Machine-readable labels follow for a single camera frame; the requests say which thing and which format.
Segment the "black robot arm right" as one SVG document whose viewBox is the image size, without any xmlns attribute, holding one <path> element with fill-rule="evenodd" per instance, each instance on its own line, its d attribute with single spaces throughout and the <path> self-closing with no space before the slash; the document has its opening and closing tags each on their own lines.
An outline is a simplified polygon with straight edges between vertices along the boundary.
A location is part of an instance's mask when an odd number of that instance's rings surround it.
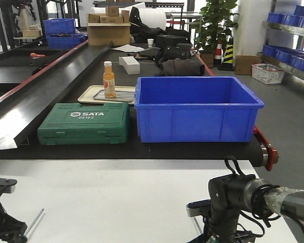
<svg viewBox="0 0 304 243">
<path fill-rule="evenodd" d="M 189 217 L 202 216 L 203 233 L 192 242 L 255 242 L 263 234 L 243 228 L 238 230 L 239 217 L 270 227 L 272 214 L 287 217 L 304 234 L 304 190 L 271 185 L 254 175 L 229 174 L 208 183 L 210 199 L 186 206 Z"/>
</svg>

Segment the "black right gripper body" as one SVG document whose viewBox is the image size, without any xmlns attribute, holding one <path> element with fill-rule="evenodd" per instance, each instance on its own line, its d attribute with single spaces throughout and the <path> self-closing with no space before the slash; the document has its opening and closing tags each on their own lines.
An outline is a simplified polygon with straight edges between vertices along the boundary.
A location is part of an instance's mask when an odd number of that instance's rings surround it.
<svg viewBox="0 0 304 243">
<path fill-rule="evenodd" d="M 247 230 L 237 230 L 242 210 L 249 211 L 244 202 L 244 189 L 255 175 L 229 174 L 208 182 L 210 199 L 186 205 L 189 217 L 202 216 L 203 233 L 191 242 L 255 242 Z"/>
</svg>

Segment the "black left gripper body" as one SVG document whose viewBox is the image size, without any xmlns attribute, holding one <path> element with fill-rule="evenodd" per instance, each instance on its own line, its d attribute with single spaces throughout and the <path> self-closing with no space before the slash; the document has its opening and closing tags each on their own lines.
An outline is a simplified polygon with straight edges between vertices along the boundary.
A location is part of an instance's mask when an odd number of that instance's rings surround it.
<svg viewBox="0 0 304 243">
<path fill-rule="evenodd" d="M 0 196 L 13 193 L 17 180 L 0 178 Z M 25 231 L 27 225 L 10 216 L 0 202 L 0 240 L 5 242 L 27 242 Z"/>
</svg>

